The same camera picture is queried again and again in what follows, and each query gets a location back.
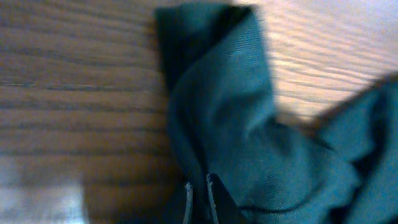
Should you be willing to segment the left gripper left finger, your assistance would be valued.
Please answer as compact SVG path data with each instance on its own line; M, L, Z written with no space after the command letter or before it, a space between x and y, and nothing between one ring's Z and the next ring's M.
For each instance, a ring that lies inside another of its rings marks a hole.
M193 206L193 187L191 183L187 182L185 184L186 194L186 204L185 204L185 213L183 217L183 224L190 224L192 217L192 206Z

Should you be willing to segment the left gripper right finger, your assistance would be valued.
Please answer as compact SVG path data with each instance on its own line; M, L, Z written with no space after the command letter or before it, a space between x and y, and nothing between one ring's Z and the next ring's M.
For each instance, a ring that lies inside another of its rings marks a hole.
M214 224L248 224L235 201L216 174L206 175L211 221Z

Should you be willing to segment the black shirt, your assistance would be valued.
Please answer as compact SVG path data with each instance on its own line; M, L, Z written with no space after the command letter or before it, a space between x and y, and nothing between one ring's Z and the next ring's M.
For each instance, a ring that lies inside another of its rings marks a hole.
M169 138L184 183L157 223L212 223L216 174L249 223L396 223L397 78L349 101L313 137L277 120L262 32L249 6L155 12L170 90Z

